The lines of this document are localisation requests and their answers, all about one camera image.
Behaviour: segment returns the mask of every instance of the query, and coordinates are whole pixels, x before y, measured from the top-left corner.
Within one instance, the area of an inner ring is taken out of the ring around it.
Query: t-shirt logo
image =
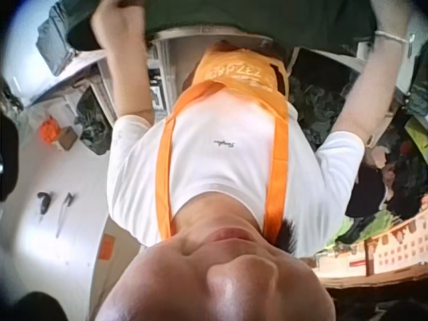
[[[234,142],[226,142],[225,140],[214,140],[215,144],[218,144],[220,146],[227,146],[229,148],[233,148],[235,146]]]

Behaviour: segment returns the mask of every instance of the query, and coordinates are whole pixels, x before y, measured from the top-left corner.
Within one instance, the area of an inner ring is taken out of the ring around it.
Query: hand
[[[378,30],[406,38],[411,14],[410,0],[370,0]]]
[[[92,16],[92,30],[104,49],[118,51],[127,43],[143,41],[144,1],[133,1],[128,7],[122,4],[121,0],[102,0]]]

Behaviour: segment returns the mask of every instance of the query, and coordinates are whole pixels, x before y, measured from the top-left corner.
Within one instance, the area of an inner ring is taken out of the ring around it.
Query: bracelet
[[[397,37],[396,35],[391,35],[390,33],[387,33],[385,31],[376,30],[374,32],[374,34],[375,35],[380,35],[380,36],[385,37],[385,38],[390,39],[390,40],[397,41],[399,43],[403,43],[403,44],[407,44],[408,43],[408,41],[406,39],[401,38],[401,37]]]

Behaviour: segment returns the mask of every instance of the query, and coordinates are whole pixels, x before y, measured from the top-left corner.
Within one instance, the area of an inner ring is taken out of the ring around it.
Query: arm
[[[360,78],[346,99],[332,131],[351,132],[364,143],[388,112],[403,59],[404,45],[378,37]]]
[[[378,28],[405,38],[409,20],[407,0],[372,0]],[[391,104],[404,54],[404,44],[377,37],[360,78],[352,88],[333,132],[351,132],[366,143]]]
[[[113,78],[115,111],[118,117],[137,115],[153,125],[147,53],[142,36],[144,9],[119,4],[119,0],[103,0],[91,20],[96,38],[106,50]]]

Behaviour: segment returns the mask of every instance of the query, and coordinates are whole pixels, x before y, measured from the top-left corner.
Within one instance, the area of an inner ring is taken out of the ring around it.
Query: orange bag
[[[49,119],[39,127],[40,138],[48,144],[54,142],[60,135],[60,132],[60,126],[52,116],[49,116]]]

